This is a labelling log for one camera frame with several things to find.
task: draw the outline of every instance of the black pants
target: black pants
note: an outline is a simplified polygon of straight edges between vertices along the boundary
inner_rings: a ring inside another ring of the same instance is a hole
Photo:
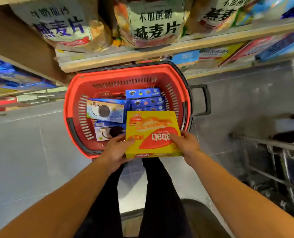
[[[139,238],[191,238],[186,213],[159,158],[144,158],[147,196]],[[75,238],[123,237],[117,184],[123,166],[110,175]]]

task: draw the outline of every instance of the shopping cart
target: shopping cart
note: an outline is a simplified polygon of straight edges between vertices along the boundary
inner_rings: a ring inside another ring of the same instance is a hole
[[[108,141],[98,142],[95,120],[86,117],[89,98],[125,97],[126,89],[160,88],[167,110],[176,113],[181,130],[189,131],[193,117],[211,113],[208,88],[188,85],[181,71],[169,61],[124,65],[85,71],[71,81],[64,104],[64,119],[72,142],[88,158],[98,157]],[[193,113],[191,89],[202,88],[206,110]]]

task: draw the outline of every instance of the floor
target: floor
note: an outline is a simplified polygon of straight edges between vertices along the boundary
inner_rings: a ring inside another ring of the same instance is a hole
[[[228,134],[268,136],[278,130],[278,120],[294,113],[294,62],[189,83],[207,84],[212,101],[212,113],[195,118],[191,132],[197,135],[201,148],[236,177],[244,173],[242,151]],[[201,90],[192,93],[195,111],[202,112]],[[63,102],[59,101],[0,117],[0,229],[91,162],[71,143],[62,110]],[[180,197],[204,203],[227,228],[183,158],[166,157],[162,162]],[[144,206],[146,185],[141,160],[130,161],[118,184],[121,213]]]

